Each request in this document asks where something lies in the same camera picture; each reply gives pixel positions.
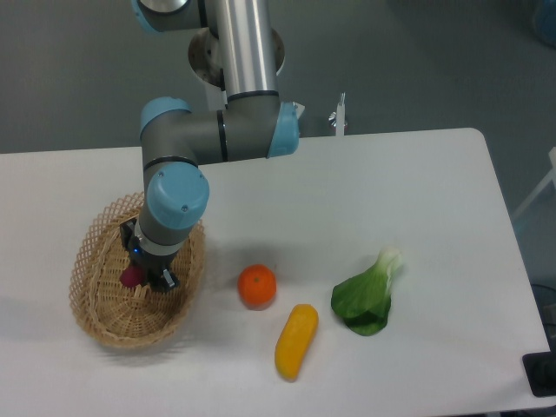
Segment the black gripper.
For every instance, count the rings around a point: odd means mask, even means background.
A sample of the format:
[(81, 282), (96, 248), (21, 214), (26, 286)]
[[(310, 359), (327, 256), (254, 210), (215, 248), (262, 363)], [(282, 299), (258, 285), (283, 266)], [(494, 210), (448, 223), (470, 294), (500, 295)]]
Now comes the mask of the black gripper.
[(135, 235), (136, 221), (126, 221), (120, 224), (122, 247), (129, 252), (130, 264), (140, 266), (147, 276), (152, 290), (173, 290), (180, 286), (180, 280), (171, 268), (171, 263), (181, 249), (177, 247), (163, 247), (161, 254), (155, 254), (154, 249), (146, 248)]

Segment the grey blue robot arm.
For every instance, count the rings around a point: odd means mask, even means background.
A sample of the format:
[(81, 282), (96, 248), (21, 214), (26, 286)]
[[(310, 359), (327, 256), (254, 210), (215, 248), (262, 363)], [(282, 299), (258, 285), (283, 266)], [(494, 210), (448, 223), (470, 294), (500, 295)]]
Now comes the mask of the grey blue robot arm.
[(299, 145), (299, 116), (277, 88), (275, 43), (264, 1), (200, 2), (200, 23), (216, 41), (223, 109), (195, 114), (177, 98), (141, 113), (144, 203), (120, 227), (129, 265), (123, 286), (178, 287), (171, 264), (207, 207), (204, 164), (287, 156)]

